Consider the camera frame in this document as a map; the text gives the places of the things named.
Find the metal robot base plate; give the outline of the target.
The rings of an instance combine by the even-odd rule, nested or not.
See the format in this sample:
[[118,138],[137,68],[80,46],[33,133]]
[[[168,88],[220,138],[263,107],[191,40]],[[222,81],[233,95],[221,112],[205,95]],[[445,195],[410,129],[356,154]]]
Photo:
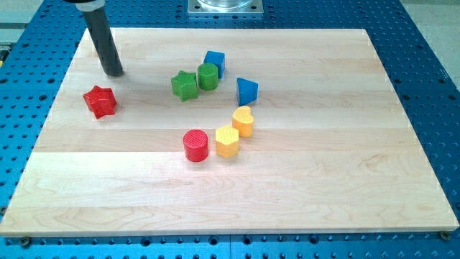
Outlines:
[[188,0],[191,15],[224,15],[264,13],[263,0]]

